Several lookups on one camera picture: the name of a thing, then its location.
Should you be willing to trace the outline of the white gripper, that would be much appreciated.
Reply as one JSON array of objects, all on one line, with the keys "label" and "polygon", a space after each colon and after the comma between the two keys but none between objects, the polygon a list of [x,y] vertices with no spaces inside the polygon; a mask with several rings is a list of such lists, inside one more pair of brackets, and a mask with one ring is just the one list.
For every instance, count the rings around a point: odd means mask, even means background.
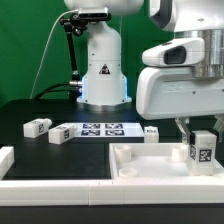
[{"label": "white gripper", "polygon": [[214,129],[224,132],[224,78],[193,74],[204,57],[205,41],[198,37],[173,39],[142,54],[146,68],[138,78],[137,112],[146,120],[176,118],[185,144],[195,142],[188,117],[216,115]]}]

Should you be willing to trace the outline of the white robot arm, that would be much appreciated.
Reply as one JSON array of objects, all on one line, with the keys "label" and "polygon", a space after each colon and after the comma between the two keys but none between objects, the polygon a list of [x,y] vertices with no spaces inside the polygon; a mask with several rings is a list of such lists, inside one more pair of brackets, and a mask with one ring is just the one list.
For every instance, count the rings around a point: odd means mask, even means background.
[{"label": "white robot arm", "polygon": [[146,120],[212,115],[224,133],[224,0],[64,0],[87,35],[77,101],[95,111],[133,102]]}]

